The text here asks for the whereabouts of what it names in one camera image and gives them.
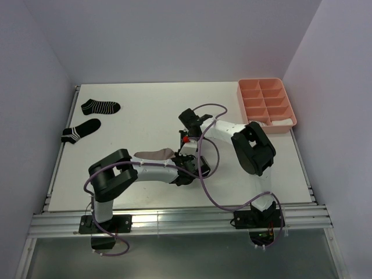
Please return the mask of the white sock black toe heel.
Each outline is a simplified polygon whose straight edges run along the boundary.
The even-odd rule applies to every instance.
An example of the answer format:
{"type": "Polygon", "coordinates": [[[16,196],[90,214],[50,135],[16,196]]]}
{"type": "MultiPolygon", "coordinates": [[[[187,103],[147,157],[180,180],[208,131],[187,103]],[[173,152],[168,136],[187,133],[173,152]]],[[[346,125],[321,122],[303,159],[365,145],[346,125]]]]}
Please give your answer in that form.
{"type": "Polygon", "coordinates": [[[257,121],[257,123],[258,123],[260,126],[262,126],[262,127],[268,126],[266,123],[261,122],[261,121],[257,121]]]}

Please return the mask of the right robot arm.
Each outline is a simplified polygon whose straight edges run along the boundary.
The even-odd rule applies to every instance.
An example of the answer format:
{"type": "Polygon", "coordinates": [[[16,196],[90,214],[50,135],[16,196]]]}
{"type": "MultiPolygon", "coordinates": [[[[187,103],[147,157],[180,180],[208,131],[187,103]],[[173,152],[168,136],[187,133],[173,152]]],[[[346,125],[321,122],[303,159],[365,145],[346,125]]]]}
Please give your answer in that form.
{"type": "Polygon", "coordinates": [[[259,227],[265,226],[272,218],[279,202],[272,193],[271,167],[276,150],[257,122],[234,124],[219,119],[218,116],[198,116],[188,108],[178,119],[188,132],[197,140],[198,174],[202,175],[201,150],[203,140],[220,140],[234,147],[240,166],[245,172],[256,177],[257,196],[249,202],[252,221],[259,227]]]}

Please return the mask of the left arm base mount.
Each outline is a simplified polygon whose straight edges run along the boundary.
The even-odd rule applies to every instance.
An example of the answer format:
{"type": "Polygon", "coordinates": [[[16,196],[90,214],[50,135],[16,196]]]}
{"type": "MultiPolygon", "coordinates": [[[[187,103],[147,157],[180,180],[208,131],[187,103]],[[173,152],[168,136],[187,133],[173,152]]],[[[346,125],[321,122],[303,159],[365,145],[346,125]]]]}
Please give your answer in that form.
{"type": "MultiPolygon", "coordinates": [[[[99,224],[105,231],[115,234],[129,233],[132,225],[132,215],[113,215],[111,220],[99,224]]],[[[91,215],[83,215],[78,229],[79,234],[99,234],[102,231],[95,225],[91,215]]]]}

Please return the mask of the taupe sock red cuff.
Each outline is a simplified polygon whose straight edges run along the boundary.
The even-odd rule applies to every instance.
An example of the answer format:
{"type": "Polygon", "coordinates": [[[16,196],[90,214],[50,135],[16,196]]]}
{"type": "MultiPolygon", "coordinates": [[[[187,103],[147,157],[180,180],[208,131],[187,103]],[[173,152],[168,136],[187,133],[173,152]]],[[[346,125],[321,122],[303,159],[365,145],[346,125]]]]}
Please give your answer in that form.
{"type": "Polygon", "coordinates": [[[164,148],[158,151],[142,151],[136,152],[134,157],[145,160],[168,160],[175,157],[175,152],[170,148],[164,148]]]}

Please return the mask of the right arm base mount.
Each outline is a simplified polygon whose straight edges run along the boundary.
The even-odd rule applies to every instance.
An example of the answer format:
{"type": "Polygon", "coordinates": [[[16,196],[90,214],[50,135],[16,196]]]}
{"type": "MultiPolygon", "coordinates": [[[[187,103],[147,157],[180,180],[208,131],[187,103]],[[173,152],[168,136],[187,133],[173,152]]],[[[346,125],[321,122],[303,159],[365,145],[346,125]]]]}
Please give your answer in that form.
{"type": "Polygon", "coordinates": [[[233,213],[230,224],[236,229],[269,229],[280,228],[281,225],[285,225],[285,221],[278,209],[275,209],[269,215],[255,210],[240,210],[233,213]]]}

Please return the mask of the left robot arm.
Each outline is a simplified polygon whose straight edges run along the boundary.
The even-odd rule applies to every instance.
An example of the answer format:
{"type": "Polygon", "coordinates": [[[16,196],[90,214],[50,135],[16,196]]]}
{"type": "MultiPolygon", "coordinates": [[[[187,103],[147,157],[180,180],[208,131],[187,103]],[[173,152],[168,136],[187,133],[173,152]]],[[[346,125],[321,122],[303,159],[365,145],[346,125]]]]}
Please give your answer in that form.
{"type": "Polygon", "coordinates": [[[91,165],[88,173],[93,187],[92,225],[107,232],[113,225],[113,201],[131,184],[159,181],[189,185],[198,177],[198,161],[195,154],[182,155],[169,148],[133,156],[127,149],[119,149],[91,165]]]}

